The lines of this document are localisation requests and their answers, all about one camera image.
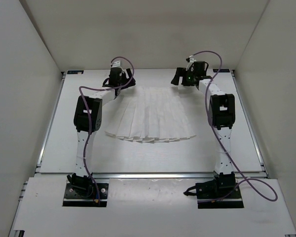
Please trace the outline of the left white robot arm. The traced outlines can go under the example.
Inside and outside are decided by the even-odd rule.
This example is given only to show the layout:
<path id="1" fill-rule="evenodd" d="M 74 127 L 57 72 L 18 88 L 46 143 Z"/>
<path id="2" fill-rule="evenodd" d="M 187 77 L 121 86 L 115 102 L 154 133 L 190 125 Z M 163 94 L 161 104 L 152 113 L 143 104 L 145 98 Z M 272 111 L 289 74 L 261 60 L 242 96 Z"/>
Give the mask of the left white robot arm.
<path id="1" fill-rule="evenodd" d="M 113 101 L 121 90 L 135 86 L 134 69 L 122 69 L 120 66 L 111 67 L 109 77 L 104 80 L 100 89 L 80 86 L 77 100 L 74 126 L 77 132 L 77 153 L 75 169 L 68 181 L 76 187 L 77 192 L 87 197 L 97 187 L 92 172 L 88 169 L 92 157 L 93 141 L 102 124 L 103 106 Z"/>

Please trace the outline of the white pleated skirt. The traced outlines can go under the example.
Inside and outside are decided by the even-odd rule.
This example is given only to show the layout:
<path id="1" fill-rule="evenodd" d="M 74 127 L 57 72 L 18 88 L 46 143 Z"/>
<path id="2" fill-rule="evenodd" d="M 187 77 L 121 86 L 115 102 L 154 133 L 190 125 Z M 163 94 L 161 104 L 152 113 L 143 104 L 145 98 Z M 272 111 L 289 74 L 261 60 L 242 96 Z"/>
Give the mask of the white pleated skirt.
<path id="1" fill-rule="evenodd" d="M 195 137 L 176 87 L 135 87 L 121 102 L 105 133 L 132 142 L 175 142 Z"/>

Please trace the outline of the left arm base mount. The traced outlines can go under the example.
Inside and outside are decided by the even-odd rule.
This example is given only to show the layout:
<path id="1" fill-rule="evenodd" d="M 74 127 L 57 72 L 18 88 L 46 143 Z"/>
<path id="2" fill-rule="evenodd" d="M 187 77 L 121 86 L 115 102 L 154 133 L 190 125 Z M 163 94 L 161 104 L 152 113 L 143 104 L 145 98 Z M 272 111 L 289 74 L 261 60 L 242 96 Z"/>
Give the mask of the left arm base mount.
<path id="1" fill-rule="evenodd" d="M 67 175 L 63 206 L 107 207 L 109 183 L 94 184 L 87 176 Z"/>

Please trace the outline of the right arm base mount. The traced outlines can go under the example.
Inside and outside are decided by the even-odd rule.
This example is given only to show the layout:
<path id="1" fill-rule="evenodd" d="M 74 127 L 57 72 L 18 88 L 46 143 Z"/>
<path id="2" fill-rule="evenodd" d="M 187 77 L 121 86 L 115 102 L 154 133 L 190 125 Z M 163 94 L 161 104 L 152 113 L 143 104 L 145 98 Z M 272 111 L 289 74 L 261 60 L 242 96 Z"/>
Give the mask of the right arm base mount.
<path id="1" fill-rule="evenodd" d="M 196 183 L 189 187 L 184 195 L 196 197 L 199 209 L 244 208 L 234 172 L 230 174 L 215 173 L 212 180 Z"/>

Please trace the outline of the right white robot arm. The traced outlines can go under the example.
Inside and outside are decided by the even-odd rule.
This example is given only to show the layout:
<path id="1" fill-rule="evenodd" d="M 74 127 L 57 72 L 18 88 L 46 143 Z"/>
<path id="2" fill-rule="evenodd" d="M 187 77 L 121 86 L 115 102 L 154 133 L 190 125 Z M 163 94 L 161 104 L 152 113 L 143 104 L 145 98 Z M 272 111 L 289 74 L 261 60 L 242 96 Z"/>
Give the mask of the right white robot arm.
<path id="1" fill-rule="evenodd" d="M 227 94 L 207 75 L 209 64 L 187 59 L 185 68 L 178 67 L 171 84 L 178 85 L 182 79 L 183 86 L 196 86 L 205 96 L 206 113 L 210 127 L 217 136 L 217 160 L 214 168 L 214 178 L 201 188 L 203 192 L 212 191 L 218 198 L 224 197 L 234 188 L 235 174 L 233 164 L 228 155 L 231 151 L 231 132 L 235 123 L 235 97 Z"/>

